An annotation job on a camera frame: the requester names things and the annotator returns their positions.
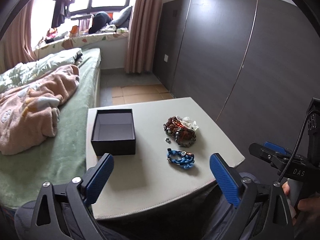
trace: blue bracelet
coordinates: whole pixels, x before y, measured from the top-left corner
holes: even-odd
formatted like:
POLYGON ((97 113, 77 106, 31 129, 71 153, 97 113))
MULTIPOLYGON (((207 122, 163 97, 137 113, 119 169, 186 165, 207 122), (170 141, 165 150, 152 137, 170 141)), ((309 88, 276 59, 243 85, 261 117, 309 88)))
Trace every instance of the blue bracelet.
POLYGON ((193 163, 195 162, 195 156, 192 153, 188 153, 185 151, 175 151, 171 150, 171 148, 168 148, 167 160, 173 164, 179 165, 181 168, 185 170, 188 170, 193 167, 193 163), (179 160, 175 160, 172 159, 170 155, 180 155, 182 158, 179 160))

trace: table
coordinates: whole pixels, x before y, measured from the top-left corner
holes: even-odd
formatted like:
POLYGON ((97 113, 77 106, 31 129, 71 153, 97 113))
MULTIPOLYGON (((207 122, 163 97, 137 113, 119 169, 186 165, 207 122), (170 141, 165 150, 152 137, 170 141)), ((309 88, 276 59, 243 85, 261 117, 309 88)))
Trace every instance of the table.
POLYGON ((86 137, 86 167, 98 162, 91 144, 97 109, 132 109, 136 132, 136 154, 114 156, 114 169, 97 202, 92 205, 97 220, 114 219, 150 210, 187 196, 215 181, 209 158, 220 153, 231 167, 244 157, 217 124, 191 98, 178 98, 89 109, 86 137), (195 155, 195 166, 184 170, 166 159, 167 148, 180 148, 168 137, 163 124, 168 118, 189 116, 200 127, 196 142, 187 149, 195 155))

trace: open box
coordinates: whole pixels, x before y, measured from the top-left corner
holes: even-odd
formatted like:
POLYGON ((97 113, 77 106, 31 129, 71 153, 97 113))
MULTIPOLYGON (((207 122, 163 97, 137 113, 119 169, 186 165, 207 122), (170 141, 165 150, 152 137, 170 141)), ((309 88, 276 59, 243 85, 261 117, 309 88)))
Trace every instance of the open box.
POLYGON ((98 110, 91 137, 97 156, 132 155, 136 152, 132 109, 98 110))

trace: window frame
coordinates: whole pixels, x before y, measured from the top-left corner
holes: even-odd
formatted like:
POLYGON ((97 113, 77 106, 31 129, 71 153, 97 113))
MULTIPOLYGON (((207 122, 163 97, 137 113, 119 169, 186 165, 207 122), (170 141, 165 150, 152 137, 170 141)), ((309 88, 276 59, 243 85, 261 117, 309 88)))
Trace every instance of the window frame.
POLYGON ((90 14, 93 12, 99 12, 99 11, 111 11, 111 12, 116 12, 116 11, 121 11, 122 9, 126 8, 129 6, 130 0, 125 0, 125 5, 124 6, 101 6, 101 7, 92 7, 92 0, 88 1, 88 6, 86 9, 70 12, 70 16, 75 16, 79 14, 90 14))

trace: screw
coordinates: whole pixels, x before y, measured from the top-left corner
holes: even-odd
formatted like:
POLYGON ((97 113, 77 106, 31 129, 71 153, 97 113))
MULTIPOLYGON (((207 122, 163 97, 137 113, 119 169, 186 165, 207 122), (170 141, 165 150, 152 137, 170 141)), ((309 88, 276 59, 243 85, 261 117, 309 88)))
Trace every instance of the screw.
POLYGON ((75 178, 72 179, 72 183, 74 183, 74 184, 77 184, 77 183, 79 183, 80 181, 81 181, 81 178, 80 178, 80 177, 75 177, 75 178))
POLYGON ((248 177, 244 177, 244 178, 242 179, 242 181, 243 181, 244 183, 246 183, 246 184, 249 184, 249 183, 252 182, 252 180, 251 180, 250 178, 248 178, 248 177))
POLYGON ((49 187, 50 186, 50 182, 46 181, 45 183, 42 184, 43 187, 49 187))
POLYGON ((280 187, 281 184, 280 184, 280 182, 275 181, 275 182, 273 183, 273 186, 275 186, 275 187, 280 187))

